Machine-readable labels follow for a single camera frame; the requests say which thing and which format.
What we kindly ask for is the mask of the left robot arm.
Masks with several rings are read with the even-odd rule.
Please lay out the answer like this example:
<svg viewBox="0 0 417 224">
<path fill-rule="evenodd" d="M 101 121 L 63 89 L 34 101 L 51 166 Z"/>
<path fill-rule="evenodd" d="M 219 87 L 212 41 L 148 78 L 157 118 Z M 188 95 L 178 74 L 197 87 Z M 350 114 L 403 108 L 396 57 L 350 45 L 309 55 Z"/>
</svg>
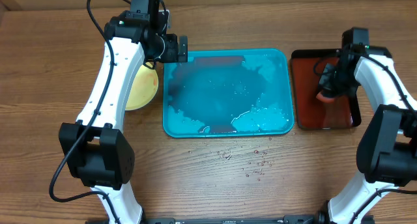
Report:
<svg viewBox="0 0 417 224">
<path fill-rule="evenodd" d="M 61 167 L 97 195 L 108 223 L 143 223 L 130 179 L 135 154 L 122 128 L 128 97 L 141 67 L 185 63 L 186 36 L 169 34 L 170 14 L 163 0 L 129 0 L 130 8 L 112 17 L 99 32 L 104 56 L 91 95 L 73 123 L 64 123 L 59 142 Z"/>
</svg>

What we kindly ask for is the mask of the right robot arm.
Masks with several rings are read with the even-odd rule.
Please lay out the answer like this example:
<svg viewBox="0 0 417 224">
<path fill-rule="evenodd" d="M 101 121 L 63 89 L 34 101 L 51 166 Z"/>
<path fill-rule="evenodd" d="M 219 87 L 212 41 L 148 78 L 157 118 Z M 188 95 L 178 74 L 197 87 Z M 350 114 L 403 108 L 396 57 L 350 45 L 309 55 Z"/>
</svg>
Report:
<svg viewBox="0 0 417 224">
<path fill-rule="evenodd" d="M 362 87 L 374 110 L 356 151 L 355 176 L 318 211 L 315 223 L 373 223 L 367 213 L 387 194 L 410 195 L 416 180 L 416 100 L 394 68 L 386 47 L 372 46 L 369 31 L 353 27 L 342 34 L 338 62 L 319 74 L 317 99 L 330 102 L 356 96 Z"/>
</svg>

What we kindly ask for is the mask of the yellow-green round plate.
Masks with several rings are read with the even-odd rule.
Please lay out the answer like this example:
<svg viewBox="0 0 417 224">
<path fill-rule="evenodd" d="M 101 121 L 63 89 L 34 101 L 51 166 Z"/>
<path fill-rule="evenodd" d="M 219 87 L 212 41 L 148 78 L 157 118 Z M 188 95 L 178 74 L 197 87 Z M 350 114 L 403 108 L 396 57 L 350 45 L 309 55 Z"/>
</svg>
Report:
<svg viewBox="0 0 417 224">
<path fill-rule="evenodd" d="M 142 65 L 136 73 L 125 110 L 133 111 L 149 104 L 155 97 L 159 86 L 155 69 Z"/>
</svg>

